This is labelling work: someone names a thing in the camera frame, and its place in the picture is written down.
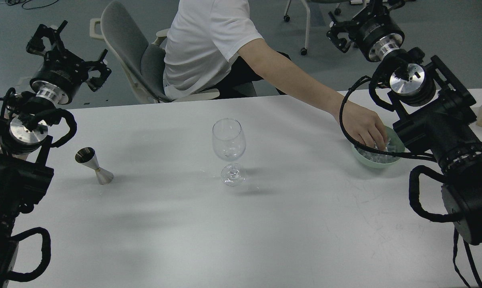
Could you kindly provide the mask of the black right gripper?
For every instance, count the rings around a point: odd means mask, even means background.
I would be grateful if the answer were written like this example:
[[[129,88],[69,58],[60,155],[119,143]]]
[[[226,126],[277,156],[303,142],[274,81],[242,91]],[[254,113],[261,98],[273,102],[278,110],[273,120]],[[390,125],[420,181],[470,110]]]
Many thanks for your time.
[[[400,27],[388,15],[389,11],[402,8],[406,0],[369,0],[367,15],[374,16],[362,24],[361,12],[351,20],[338,21],[332,12],[332,22],[327,31],[327,38],[342,53],[347,53],[353,46],[360,49],[369,62],[380,62],[390,52],[399,49],[405,35]]]

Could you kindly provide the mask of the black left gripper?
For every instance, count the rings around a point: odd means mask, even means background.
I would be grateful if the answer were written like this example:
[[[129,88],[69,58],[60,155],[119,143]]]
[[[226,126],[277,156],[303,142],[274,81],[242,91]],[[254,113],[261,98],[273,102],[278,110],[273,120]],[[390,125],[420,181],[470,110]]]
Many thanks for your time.
[[[105,62],[107,49],[95,61],[84,62],[76,55],[68,55],[60,38],[67,24],[67,20],[57,28],[40,24],[26,46],[27,53],[44,59],[39,71],[30,80],[31,89],[36,97],[54,105],[70,104],[84,82],[91,91],[97,92],[112,72]]]

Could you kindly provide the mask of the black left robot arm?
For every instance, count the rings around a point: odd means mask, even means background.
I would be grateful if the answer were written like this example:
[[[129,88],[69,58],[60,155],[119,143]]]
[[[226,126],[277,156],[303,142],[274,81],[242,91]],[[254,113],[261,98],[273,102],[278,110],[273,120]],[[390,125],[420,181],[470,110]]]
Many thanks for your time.
[[[54,169],[47,166],[49,151],[69,142],[77,123],[67,105],[82,84],[98,91],[111,74],[104,62],[107,50],[98,60],[85,61],[64,46],[57,28],[40,24],[26,51],[43,58],[41,67],[29,81],[29,91],[11,87],[0,109],[0,288],[8,283],[30,282],[40,277],[50,264],[51,237],[45,228],[30,228],[13,234],[16,218],[28,214],[46,195]],[[21,241],[40,235],[41,262],[31,272],[13,270]]]

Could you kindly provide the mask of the person's forearm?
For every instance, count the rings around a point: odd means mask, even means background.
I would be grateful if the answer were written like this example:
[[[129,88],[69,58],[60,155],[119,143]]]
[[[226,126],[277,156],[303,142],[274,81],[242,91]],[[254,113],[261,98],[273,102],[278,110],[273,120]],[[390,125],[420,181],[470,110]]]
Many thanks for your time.
[[[343,97],[320,83],[287,57],[278,53],[262,38],[243,45],[238,55],[264,80],[297,100],[331,114],[339,121]]]

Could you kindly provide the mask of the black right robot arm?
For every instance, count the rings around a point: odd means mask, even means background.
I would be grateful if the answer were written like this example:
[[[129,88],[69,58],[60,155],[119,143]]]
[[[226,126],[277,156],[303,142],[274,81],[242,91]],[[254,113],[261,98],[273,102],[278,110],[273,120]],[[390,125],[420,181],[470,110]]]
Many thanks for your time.
[[[409,175],[409,203],[432,222],[454,225],[454,245],[464,247],[474,279],[482,288],[470,245],[482,244],[482,142],[471,130],[477,120],[471,93],[437,56],[424,64],[422,49],[402,48],[405,34],[390,17],[403,0],[370,0],[351,20],[333,13],[327,38],[342,52],[354,44],[369,62],[379,65],[371,77],[361,77],[348,93],[368,83],[369,95],[381,108],[396,112],[393,130],[408,150],[390,156],[436,162]]]

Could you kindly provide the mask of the person's hand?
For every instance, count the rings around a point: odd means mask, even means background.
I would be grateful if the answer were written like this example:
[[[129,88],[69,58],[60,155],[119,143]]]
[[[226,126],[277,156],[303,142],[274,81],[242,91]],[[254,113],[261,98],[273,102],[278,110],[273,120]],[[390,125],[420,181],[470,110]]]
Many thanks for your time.
[[[386,150],[387,128],[374,111],[347,101],[342,108],[342,117],[340,112],[337,112],[335,119],[357,142],[381,151]]]

